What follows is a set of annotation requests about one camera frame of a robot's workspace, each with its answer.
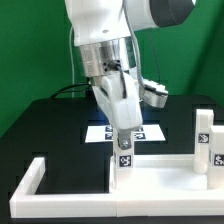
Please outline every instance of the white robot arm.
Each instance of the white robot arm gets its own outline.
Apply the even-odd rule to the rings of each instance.
[[[178,25],[190,15],[196,0],[65,0],[98,105],[118,137],[118,151],[133,149],[132,132],[142,125],[139,98],[155,107],[165,105],[163,85],[138,82],[128,74],[140,58],[134,31]]]

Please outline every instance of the cable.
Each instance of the cable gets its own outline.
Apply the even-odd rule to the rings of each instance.
[[[124,80],[124,72],[121,69],[121,66],[117,66],[117,69],[120,71],[120,76],[121,76],[121,83],[123,86],[123,99],[127,99],[127,89],[126,89],[126,84],[125,84],[125,80]]]
[[[132,28],[130,18],[128,15],[128,6],[127,6],[127,0],[123,0],[123,8],[124,8],[124,15],[126,18],[126,22],[128,25],[129,32],[131,34],[133,46],[135,49],[135,58],[136,58],[136,67],[137,67],[137,78],[138,78],[138,83],[141,87],[145,88],[145,85],[142,80],[142,72],[141,72],[141,56],[140,56],[140,51],[139,51],[139,46],[138,46],[138,40],[135,36],[135,32]]]
[[[54,93],[50,98],[51,99],[54,99],[56,96],[58,96],[59,94],[61,93],[66,93],[66,90],[68,89],[72,89],[72,88],[76,88],[76,87],[80,87],[80,86],[89,86],[88,83],[79,83],[79,84],[73,84],[73,85],[69,85],[69,86],[66,86],[60,90],[58,90],[56,93]]]
[[[123,86],[123,99],[127,99],[127,89],[126,89],[126,84],[125,84],[125,79],[124,79],[124,71],[121,68],[120,63],[116,63],[114,61],[111,61],[108,63],[108,69],[111,71],[119,71],[120,72],[120,77],[121,77],[121,83]]]
[[[72,54],[72,33],[73,33],[73,27],[71,26],[70,33],[69,33],[69,50],[70,50],[70,57],[71,57],[71,65],[72,65],[72,84],[75,84],[75,65],[74,65],[74,58]]]
[[[152,39],[150,29],[148,29],[148,34],[149,34],[149,40],[150,40],[150,43],[151,43],[151,46],[152,46],[154,59],[155,59],[155,62],[156,62],[156,70],[157,70],[157,74],[158,74],[159,84],[161,84],[161,74],[160,74],[160,69],[159,69],[158,57],[157,57],[157,54],[156,54],[156,49],[155,49],[155,46],[154,46],[154,43],[153,43],[153,39]]]

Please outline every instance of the white block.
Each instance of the white block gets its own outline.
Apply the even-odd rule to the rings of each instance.
[[[208,189],[224,188],[224,126],[211,126]]]
[[[197,110],[195,127],[195,156],[194,171],[205,174],[208,167],[209,130],[213,125],[214,113],[212,110]]]

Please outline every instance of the black cable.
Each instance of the black cable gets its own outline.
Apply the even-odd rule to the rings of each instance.
[[[123,99],[127,99],[127,89],[126,89],[126,84],[125,84],[125,80],[124,80],[124,72],[121,69],[120,65],[117,66],[117,69],[120,71],[121,83],[123,86]]]
[[[68,89],[77,88],[77,87],[80,87],[80,86],[89,86],[89,84],[88,83],[78,83],[78,84],[73,84],[73,85],[69,85],[69,86],[63,87],[62,89],[60,89],[56,93],[54,93],[50,98],[54,99],[56,96],[58,96],[61,93],[84,92],[84,91],[75,91],[75,90],[74,91],[66,91]]]
[[[125,84],[125,80],[124,80],[124,72],[121,68],[120,63],[116,63],[114,61],[111,61],[111,62],[108,63],[107,67],[108,67],[109,70],[120,72],[121,83],[122,83],[122,86],[123,86],[122,97],[123,97],[123,99],[126,99],[127,98],[127,89],[126,89],[126,84]]]
[[[153,43],[153,39],[152,39],[150,29],[148,29],[148,34],[149,34],[150,44],[152,46],[154,59],[155,59],[155,62],[156,62],[156,70],[157,70],[157,74],[158,74],[158,78],[159,78],[158,82],[159,82],[159,84],[161,84],[161,74],[160,74],[160,69],[159,69],[158,57],[157,57],[157,54],[156,54],[156,49],[155,49],[155,46],[154,46],[154,43]]]

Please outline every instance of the green backdrop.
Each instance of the green backdrop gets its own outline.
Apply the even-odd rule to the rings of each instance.
[[[170,94],[204,94],[224,105],[223,8],[223,0],[198,0],[183,25],[151,31]],[[71,84],[70,26],[63,0],[1,0],[0,136],[32,101]],[[143,74],[156,80],[148,31],[137,37]],[[76,64],[78,57],[74,50]]]

